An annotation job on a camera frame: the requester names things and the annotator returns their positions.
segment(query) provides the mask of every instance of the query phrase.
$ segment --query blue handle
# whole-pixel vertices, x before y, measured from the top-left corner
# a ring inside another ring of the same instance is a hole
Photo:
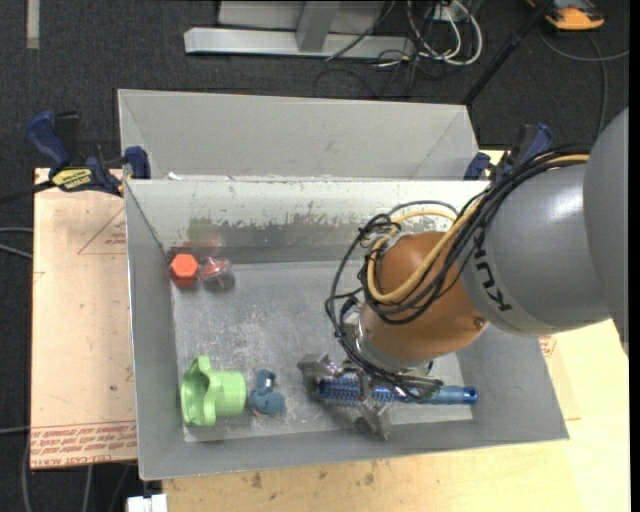
[[[34,117],[27,125],[27,136],[38,151],[53,159],[56,168],[69,165],[71,157],[53,129],[53,112]]]

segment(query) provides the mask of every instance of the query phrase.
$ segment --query metal base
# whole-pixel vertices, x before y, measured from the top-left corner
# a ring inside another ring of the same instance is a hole
[[[231,28],[192,28],[185,32],[187,54],[249,54],[288,55],[298,57],[330,57],[351,44],[356,36],[328,34],[322,50],[301,51],[295,32],[244,30]],[[393,57],[393,51],[412,53],[413,44],[404,37],[366,36],[343,57],[376,59],[383,52]]]

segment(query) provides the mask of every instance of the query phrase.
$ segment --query blue tool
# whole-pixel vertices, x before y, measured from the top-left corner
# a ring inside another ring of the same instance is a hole
[[[355,375],[323,379],[318,385],[319,396],[331,405],[355,407],[360,401],[360,386]],[[378,403],[412,402],[417,404],[474,404],[478,400],[475,388],[444,386],[431,398],[412,399],[393,393],[385,386],[377,386],[371,392],[371,399]]]
[[[74,127],[77,128],[79,118],[74,121]],[[71,166],[73,157],[56,134],[54,115],[50,110],[41,112],[29,122],[27,136],[38,151],[53,160],[54,165],[49,170],[49,186],[57,186],[65,192],[93,190],[121,196],[122,180],[109,172],[108,165],[128,163],[132,170],[128,177],[151,177],[147,154],[140,146],[127,148],[123,157],[110,162],[102,163],[96,157],[89,157],[84,165]]]

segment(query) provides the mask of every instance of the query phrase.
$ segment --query blue clamp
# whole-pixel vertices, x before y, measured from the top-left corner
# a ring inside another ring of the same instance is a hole
[[[50,110],[41,112],[27,125],[27,136],[33,145],[49,158],[54,165],[49,170],[49,181],[65,192],[93,190],[107,194],[122,195],[122,180],[113,176],[96,157],[89,157],[84,166],[71,166],[72,156],[65,149],[60,137],[54,129],[54,115]],[[136,179],[149,179],[151,167],[147,154],[140,146],[132,146],[125,150],[122,158],[113,163],[128,163],[131,176]]]
[[[522,164],[549,149],[552,142],[553,135],[547,125],[542,123],[523,125],[511,151],[505,151],[502,160],[496,167],[495,182],[498,183],[503,176],[509,175],[514,166]]]
[[[467,167],[467,171],[464,173],[464,180],[479,180],[482,174],[489,167],[489,163],[491,162],[491,157],[486,153],[479,152],[476,156],[473,157],[471,163]]]
[[[273,390],[275,380],[276,374],[269,370],[258,372],[256,389],[249,394],[249,405],[254,412],[275,416],[285,411],[284,396]]]

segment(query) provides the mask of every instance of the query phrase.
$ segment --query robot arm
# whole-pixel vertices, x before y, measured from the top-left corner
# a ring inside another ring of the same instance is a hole
[[[389,401],[375,398],[380,386],[395,399],[432,401],[445,387],[429,375],[433,360],[472,343],[487,323],[542,336],[612,317],[628,351],[627,127],[628,109],[593,148],[559,148],[515,165],[451,218],[446,233],[401,232],[411,216],[450,217],[431,209],[438,201],[371,219],[326,302],[347,359],[301,361],[309,391],[342,396],[350,378],[359,390],[350,403],[369,431],[386,437]],[[366,248],[362,287],[337,295],[358,246]]]
[[[430,359],[472,342],[485,321],[541,336],[612,317],[628,350],[627,127],[628,109],[588,155],[537,157],[539,163],[514,170],[511,183],[489,189],[467,210],[476,207],[469,222],[454,226],[456,235],[412,293],[393,291],[442,234],[407,235],[374,255],[376,281],[386,293],[369,290],[362,313],[367,342],[391,358]],[[432,292],[436,299],[420,315],[401,311],[398,306],[411,303],[448,265],[443,284]],[[399,321],[410,314],[412,321]]]

